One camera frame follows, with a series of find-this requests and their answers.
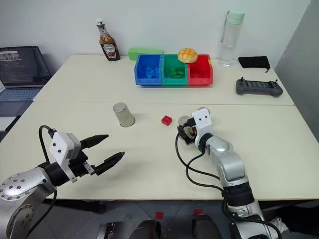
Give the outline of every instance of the black remote controller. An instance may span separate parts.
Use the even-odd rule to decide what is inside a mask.
[[[236,93],[242,94],[256,94],[256,95],[272,95],[278,97],[283,93],[283,89],[276,81],[245,81],[242,77],[236,81]]]

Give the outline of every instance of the ketchup bottle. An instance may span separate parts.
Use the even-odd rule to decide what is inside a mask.
[[[100,45],[104,55],[109,61],[118,61],[120,59],[118,47],[114,38],[108,33],[103,19],[96,19],[96,25],[100,32]]]

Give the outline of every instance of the metal cup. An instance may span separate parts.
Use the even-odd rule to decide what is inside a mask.
[[[130,127],[135,123],[135,118],[125,103],[116,103],[113,106],[113,111],[122,127]]]

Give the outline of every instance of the white table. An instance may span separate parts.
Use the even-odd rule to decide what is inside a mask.
[[[0,181],[44,161],[37,130],[41,124],[72,132],[79,139],[108,133],[99,145],[86,149],[90,164],[125,151],[123,159],[100,175],[86,175],[59,187],[59,199],[221,199],[219,191],[191,184],[174,148],[178,118],[207,105],[128,103],[136,117],[129,128],[119,126],[113,103],[35,102],[0,143]],[[319,198],[319,145],[295,106],[210,105],[213,130],[232,142],[242,157],[255,197],[259,200]],[[171,116],[170,126],[161,123]],[[46,145],[49,136],[44,136]],[[194,145],[179,142],[188,161],[199,154]],[[194,168],[216,173],[211,159]],[[191,176],[202,183],[217,180]]]
[[[244,69],[235,62],[223,68],[212,60],[213,85],[208,87],[141,87],[135,84],[135,61],[122,57],[109,62],[105,56],[71,56],[51,78],[34,101],[60,102],[134,102],[167,104],[216,104],[216,105],[293,105],[284,88],[279,98],[243,95],[235,92],[236,80],[275,81],[275,71]]]

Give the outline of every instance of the plastic bin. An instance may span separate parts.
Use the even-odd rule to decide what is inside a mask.
[[[177,55],[165,54],[162,67],[164,86],[185,86],[188,81],[188,65],[178,60]]]
[[[140,54],[136,60],[135,82],[141,86],[161,86],[162,80],[161,54]]]
[[[208,54],[198,55],[197,61],[188,65],[188,84],[193,86],[213,84],[213,68]]]

